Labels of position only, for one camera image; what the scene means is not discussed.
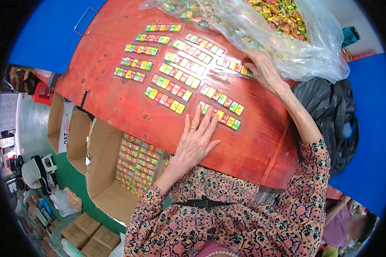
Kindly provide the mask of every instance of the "elderly woman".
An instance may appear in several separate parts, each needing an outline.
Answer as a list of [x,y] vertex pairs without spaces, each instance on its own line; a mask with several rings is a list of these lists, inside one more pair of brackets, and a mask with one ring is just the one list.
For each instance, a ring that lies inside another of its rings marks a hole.
[[[330,160],[316,124],[270,60],[247,54],[245,67],[285,105],[299,130],[304,160],[279,204],[256,203],[259,185],[197,166],[221,141],[210,141],[217,115],[187,114],[165,172],[128,224],[124,256],[313,256],[324,226]],[[164,211],[170,194],[173,204]]]

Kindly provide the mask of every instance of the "table surface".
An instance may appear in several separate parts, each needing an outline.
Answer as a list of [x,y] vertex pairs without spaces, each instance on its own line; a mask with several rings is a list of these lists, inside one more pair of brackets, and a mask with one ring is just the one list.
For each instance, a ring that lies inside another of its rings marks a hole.
[[[140,11],[140,3],[108,0],[103,5],[100,17],[89,34],[80,40],[68,72],[57,80],[55,89],[79,106],[87,91],[83,103],[86,111],[135,137],[174,153],[183,131],[185,115],[192,115],[200,100],[212,103],[199,93],[205,82],[241,103],[245,109],[240,117],[225,109],[226,113],[241,120],[242,125],[238,131],[234,131],[219,123],[212,140],[220,139],[222,143],[201,165],[265,186],[286,188],[298,166],[292,122],[284,105],[255,80],[210,71],[197,90],[187,87],[193,95],[179,116],[144,96],[148,86],[165,92],[150,80],[154,74],[165,77],[158,68],[167,49],[173,48],[170,44],[161,46],[150,43],[159,48],[158,54],[153,57],[140,54],[140,58],[154,63],[152,69],[146,72],[143,83],[113,75],[115,67],[124,67],[118,64],[126,56],[124,46],[128,43],[137,44],[134,39],[147,25],[181,23],[179,19],[158,9]],[[170,43],[176,38],[183,38],[189,31],[226,47],[228,56],[243,58],[243,54],[224,36],[200,31],[188,23],[179,34],[171,35]]]

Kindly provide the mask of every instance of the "floral blouse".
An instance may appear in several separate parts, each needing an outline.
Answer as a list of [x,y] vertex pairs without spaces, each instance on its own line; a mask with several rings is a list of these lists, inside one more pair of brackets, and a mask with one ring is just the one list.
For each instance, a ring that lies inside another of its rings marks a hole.
[[330,159],[323,137],[300,143],[303,162],[277,206],[256,203],[259,186],[203,167],[173,185],[173,203],[209,198],[230,205],[172,204],[155,184],[128,224],[124,256],[195,256],[212,239],[239,256],[313,256],[324,226]]

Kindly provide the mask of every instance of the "black plastic bag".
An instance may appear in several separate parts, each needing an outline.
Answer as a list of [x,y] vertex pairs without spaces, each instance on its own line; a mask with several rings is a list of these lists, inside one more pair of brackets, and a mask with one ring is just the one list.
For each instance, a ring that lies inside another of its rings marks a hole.
[[[354,117],[356,104],[350,82],[344,79],[332,84],[314,78],[294,86],[292,90],[324,137],[331,160],[330,176],[338,174],[351,161],[359,141],[359,123]],[[345,139],[343,127],[348,122],[352,134]]]

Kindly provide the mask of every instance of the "pink shirt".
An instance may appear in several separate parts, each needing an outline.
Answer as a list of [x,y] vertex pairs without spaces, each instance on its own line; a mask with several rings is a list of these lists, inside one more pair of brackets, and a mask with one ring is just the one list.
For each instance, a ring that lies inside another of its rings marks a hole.
[[340,247],[347,245],[346,221],[351,216],[347,206],[343,207],[338,214],[330,221],[323,231],[322,239],[330,246]]

